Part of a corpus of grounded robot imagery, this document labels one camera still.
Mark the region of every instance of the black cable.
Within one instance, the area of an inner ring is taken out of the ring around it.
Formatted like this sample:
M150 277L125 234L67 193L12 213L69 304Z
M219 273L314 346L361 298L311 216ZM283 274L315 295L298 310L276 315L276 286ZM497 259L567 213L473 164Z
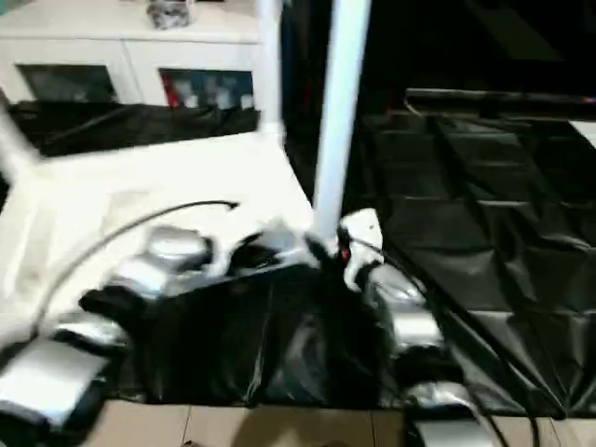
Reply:
M41 326L41 323L42 323L44 317L46 316L47 310L49 308L49 305L52 302L52 299L54 298L54 294L56 293L56 291L60 287L62 287L64 282L66 282L66 280L71 277L71 275L76 271L76 269L81 264L84 264L86 261L88 261L89 258L91 256L93 256L95 253L97 253L99 250L104 248L106 245L108 245L113 240L126 234L128 231L138 227L139 225L153 221L154 219L156 219L158 217L165 216L166 214L171 214L174 211L178 211L178 210L185 210L187 208L194 208L194 207L206 207L206 206L212 206L212 205L223 205L223 206L227 206L230 210L233 210L235 207L238 206L238 203L230 202L227 200L199 200L199 201L194 201L194 202L185 202L183 204L175 205L173 207L167 207L163 210L152 211L138 219L135 219L134 221L132 221L130 223L127 223L127 224L121 226L120 228L118 228L114 232L112 232L111 234L107 235L106 237L103 237L102 239L97 241L95 244L91 245L91 247L89 247L88 249L83 251L83 253L81 253L79 256L77 256L66 268L64 268L64 270L56 277L56 279L54 280L53 284L51 285L49 290L46 292L46 294L42 297L41 307L40 307L39 313L37 314L37 317L35 318L35 321L34 321L33 336L36 336L39 333L39 328Z
M425 296L426 292L422 290L422 287L420 286L420 281L414 277L412 274L410 274L410 272L408 271L407 268L405 268L402 263L400 263L399 261L397 261L396 259L394 259L389 253L387 253L386 251L384 251L383 249L379 249L378 247L375 247L373 244L370 244L369 242L366 242L364 240L361 239L357 239L354 238L352 236L350 236L350 240L364 246L367 247L373 251L376 251L378 254L382 255L384 258L386 258L388 260L388 262L393 265L394 267L398 268L400 270L400 272L406 276L406 278L408 280L410 280L410 282L412 282L412 284L415 286L416 289L418 289L418 291ZM511 365L510 363L506 360L503 359L502 356L500 356L497 352L495 352L495 354L497 355L497 357L499 358L499 360L501 361L501 363L506 367L507 371L509 372L509 374L512 377L515 377L515 373L513 372L513 370L511 369ZM497 436L497 438L499 439L500 444L503 447L508 447L508 441L505 438L505 435L503 434L502 430L499 428L498 424L496 423L496 421L494 420L494 418L488 414L486 408L484 407L484 405L481 403L481 400L478 398L478 396L476 395L476 393L474 393L473 391L471 391L470 389L468 390L470 397L474 400L474 405L478 408L479 413L488 421L489 425L491 426L491 429L493 430L493 432L495 433L495 435ZM528 421L530 424L530 431L532 433L532 445L534 447L540 447L541 445L541 439L540 439L540 430L538 427L538 423L536 421L536 418L533 416L528 416Z

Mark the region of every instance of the glass cabinet door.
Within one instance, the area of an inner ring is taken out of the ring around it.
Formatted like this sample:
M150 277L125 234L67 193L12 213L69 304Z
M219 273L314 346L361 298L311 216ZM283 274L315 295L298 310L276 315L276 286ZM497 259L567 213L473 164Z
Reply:
M118 101L103 65L17 64L17 68L38 101Z
M161 68L159 75L171 107L254 107L251 72Z

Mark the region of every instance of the black plastic sheet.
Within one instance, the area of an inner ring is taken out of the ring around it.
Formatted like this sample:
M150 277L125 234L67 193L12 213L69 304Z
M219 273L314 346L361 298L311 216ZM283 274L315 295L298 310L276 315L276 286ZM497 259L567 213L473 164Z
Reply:
M123 109L99 123L73 114L82 131L70 134L49 125L64 113L35 115L43 131L20 124L47 155L254 124L254 115L222 128L206 116L198 125L192 111ZM317 127L288 125L286 151L309 195ZM358 119L344 212L377 209L385 248L429 284L453 352L491 413L596 415L594 166L596 151L567 124ZM296 267L165 304L119 397L399 408L374 321L331 271Z

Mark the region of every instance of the white cabinet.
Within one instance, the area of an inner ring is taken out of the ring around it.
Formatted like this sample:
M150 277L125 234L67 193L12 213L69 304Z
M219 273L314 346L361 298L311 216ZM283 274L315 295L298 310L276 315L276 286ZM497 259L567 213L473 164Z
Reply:
M43 100L35 82L41 79L54 100L61 98L57 90L62 86L77 90L80 82L84 90L85 81L76 78L87 73L89 82L102 84L103 96L112 95L118 102L171 105L162 75L173 69L175 75L187 78L186 86L193 79L193 92L188 94L195 100L203 97L202 80L209 78L216 85L212 89L233 97L232 104L241 98L257 109L271 108L267 104L278 103L278 91L265 82L278 79L265 80L264 69L267 63L278 63L278 58L264 60L259 24L270 24L268 38L277 40L280 11L265 9L268 3L281 1L195 3L189 26L160 31L150 24L143 1L33 0L0 16L0 88L11 102ZM263 17L267 14L275 17ZM52 82L52 76L63 81ZM87 99L85 93L80 96Z
M0 38L0 86L11 102L32 101L35 91L42 86L35 84L47 67L46 77L73 75L91 67L93 77L102 77L121 103L141 101L129 60L117 40L83 39L9 39Z

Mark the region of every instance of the object on cabinet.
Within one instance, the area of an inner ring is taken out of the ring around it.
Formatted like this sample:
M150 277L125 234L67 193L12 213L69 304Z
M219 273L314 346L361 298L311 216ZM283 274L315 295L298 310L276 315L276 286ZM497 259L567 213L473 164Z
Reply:
M183 28L190 25L192 0L149 0L147 15L158 30Z
M254 106L250 72L160 69L170 106L202 109Z
M107 69L99 65L17 65L42 102L117 102Z

